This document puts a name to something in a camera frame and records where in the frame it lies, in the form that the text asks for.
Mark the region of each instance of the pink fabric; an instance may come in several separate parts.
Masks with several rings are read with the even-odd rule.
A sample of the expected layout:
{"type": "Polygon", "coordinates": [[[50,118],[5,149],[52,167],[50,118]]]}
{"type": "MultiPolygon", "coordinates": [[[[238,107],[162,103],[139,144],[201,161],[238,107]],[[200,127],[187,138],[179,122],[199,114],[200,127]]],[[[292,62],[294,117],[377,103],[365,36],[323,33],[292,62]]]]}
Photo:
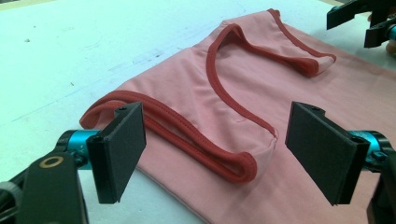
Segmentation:
{"type": "MultiPolygon", "coordinates": [[[[194,159],[147,131],[139,168],[206,222],[367,222],[365,210],[378,175],[362,173],[351,205],[331,207],[284,144],[291,101],[325,109],[346,130],[377,130],[396,141],[396,74],[282,24],[272,9],[224,21],[196,46],[98,101],[81,124],[106,126],[112,109],[128,103],[122,98],[127,91],[169,106],[227,152],[254,158],[253,179],[235,184],[212,172],[206,159],[194,159]]],[[[166,120],[159,122],[196,143],[166,120]]]]}

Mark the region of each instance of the blue metal part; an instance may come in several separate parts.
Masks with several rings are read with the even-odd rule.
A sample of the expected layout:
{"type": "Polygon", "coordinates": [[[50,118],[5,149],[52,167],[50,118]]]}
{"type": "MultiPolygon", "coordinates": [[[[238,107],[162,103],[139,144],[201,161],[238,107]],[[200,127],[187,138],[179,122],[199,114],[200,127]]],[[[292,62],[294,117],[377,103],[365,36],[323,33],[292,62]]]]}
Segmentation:
{"type": "Polygon", "coordinates": [[[99,133],[99,130],[77,130],[70,137],[67,151],[75,156],[75,160],[87,160],[87,164],[78,168],[80,170],[91,170],[92,168],[90,155],[88,153],[87,139],[97,133],[99,133]]]}
{"type": "Polygon", "coordinates": [[[388,32],[388,39],[396,40],[396,25],[390,28],[388,32]]]}
{"type": "Polygon", "coordinates": [[[352,135],[364,138],[370,142],[369,150],[364,164],[364,168],[373,172],[381,170],[382,166],[385,165],[385,160],[388,155],[381,149],[381,146],[376,137],[368,131],[349,131],[352,135]]]}

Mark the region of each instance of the pink garment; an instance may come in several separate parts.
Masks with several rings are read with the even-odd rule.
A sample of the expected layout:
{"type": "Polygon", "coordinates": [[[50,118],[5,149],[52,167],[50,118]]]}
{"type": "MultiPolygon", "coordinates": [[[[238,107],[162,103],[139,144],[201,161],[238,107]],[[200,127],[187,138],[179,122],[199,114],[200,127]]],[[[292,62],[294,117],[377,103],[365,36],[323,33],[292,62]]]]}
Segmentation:
{"type": "Polygon", "coordinates": [[[143,101],[139,168],[206,222],[367,222],[378,175],[362,173],[351,205],[331,207],[285,146],[290,105],[316,105],[346,130],[394,142],[396,74],[279,17],[270,9],[224,21],[96,102],[81,125],[104,127],[116,107],[143,101]]]}

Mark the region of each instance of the white surface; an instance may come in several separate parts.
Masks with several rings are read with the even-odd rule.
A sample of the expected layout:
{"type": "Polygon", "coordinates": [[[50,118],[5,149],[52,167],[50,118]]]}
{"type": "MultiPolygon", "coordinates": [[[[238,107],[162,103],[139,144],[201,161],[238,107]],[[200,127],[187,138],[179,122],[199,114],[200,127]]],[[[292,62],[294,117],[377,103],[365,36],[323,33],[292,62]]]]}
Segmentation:
{"type": "MultiPolygon", "coordinates": [[[[364,49],[368,22],[326,31],[318,0],[74,1],[0,11],[0,181],[51,151],[66,130],[123,81],[206,37],[219,23],[267,8],[338,48],[396,70],[385,45],[364,49]]],[[[201,223],[135,171],[121,203],[97,203],[92,173],[79,172],[91,223],[201,223]]]]}

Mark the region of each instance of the red trim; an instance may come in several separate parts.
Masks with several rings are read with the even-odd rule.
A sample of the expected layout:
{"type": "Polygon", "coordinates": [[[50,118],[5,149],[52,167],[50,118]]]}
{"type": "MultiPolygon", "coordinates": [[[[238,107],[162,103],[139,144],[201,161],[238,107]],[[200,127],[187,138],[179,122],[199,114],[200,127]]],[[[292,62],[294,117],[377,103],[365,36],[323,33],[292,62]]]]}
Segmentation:
{"type": "Polygon", "coordinates": [[[330,53],[320,53],[317,52],[314,49],[309,48],[307,45],[305,45],[303,42],[301,42],[299,39],[297,39],[294,35],[292,35],[288,29],[286,29],[285,25],[283,24],[283,22],[280,20],[280,13],[277,10],[273,10],[273,9],[268,9],[268,12],[274,17],[274,20],[277,24],[277,26],[279,27],[279,29],[283,32],[283,34],[297,47],[299,47],[300,49],[310,53],[312,56],[315,57],[332,57],[334,59],[334,61],[336,60],[336,56],[330,53]]]}
{"type": "Polygon", "coordinates": [[[247,152],[231,153],[202,135],[190,122],[163,103],[134,91],[113,91],[93,104],[84,114],[80,123],[85,128],[93,128],[99,120],[100,113],[132,102],[142,102],[145,111],[145,126],[166,139],[188,155],[195,158],[208,169],[234,183],[251,181],[257,174],[254,158],[247,152]],[[156,119],[178,128],[189,137],[190,143],[162,126],[156,119]]]}

